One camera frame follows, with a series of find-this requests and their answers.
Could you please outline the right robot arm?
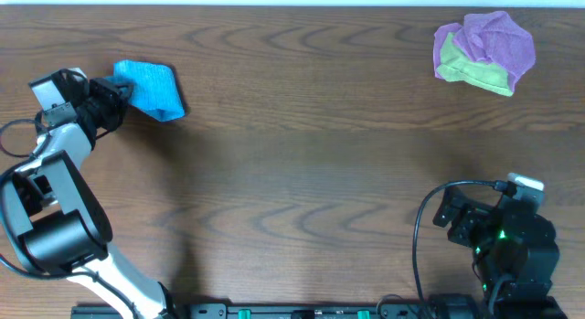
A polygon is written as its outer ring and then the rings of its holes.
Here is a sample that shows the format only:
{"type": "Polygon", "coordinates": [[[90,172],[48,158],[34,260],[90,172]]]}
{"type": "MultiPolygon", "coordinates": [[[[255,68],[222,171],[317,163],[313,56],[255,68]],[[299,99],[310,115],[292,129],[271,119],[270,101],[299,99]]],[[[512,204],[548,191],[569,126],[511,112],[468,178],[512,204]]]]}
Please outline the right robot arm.
{"type": "Polygon", "coordinates": [[[491,206],[447,187],[433,224],[473,251],[485,318],[564,318],[548,294],[560,252],[552,222],[537,213],[544,185],[497,181],[495,189],[501,196],[491,206]]]}

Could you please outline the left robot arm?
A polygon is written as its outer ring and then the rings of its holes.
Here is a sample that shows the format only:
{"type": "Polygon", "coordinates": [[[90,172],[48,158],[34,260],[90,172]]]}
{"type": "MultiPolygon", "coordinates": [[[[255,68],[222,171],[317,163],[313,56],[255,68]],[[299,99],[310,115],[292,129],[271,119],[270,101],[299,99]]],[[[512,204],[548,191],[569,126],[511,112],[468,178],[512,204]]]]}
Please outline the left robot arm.
{"type": "Polygon", "coordinates": [[[10,271],[91,290],[123,318],[175,318],[164,285],[113,245],[112,226],[80,173],[96,142],[122,125],[131,83],[61,69],[29,84],[42,110],[37,146],[1,175],[1,223],[19,260],[10,271]]]}

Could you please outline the blue microfiber cloth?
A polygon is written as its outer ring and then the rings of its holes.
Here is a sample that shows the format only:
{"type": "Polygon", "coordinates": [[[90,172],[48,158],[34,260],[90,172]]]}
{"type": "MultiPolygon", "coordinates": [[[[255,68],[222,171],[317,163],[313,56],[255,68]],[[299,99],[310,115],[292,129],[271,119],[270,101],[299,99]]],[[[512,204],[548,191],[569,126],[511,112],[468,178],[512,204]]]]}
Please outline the blue microfiber cloth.
{"type": "Polygon", "coordinates": [[[159,122],[170,122],[186,115],[175,74],[166,65],[128,59],[118,61],[107,80],[118,85],[132,84],[129,103],[159,122]]]}

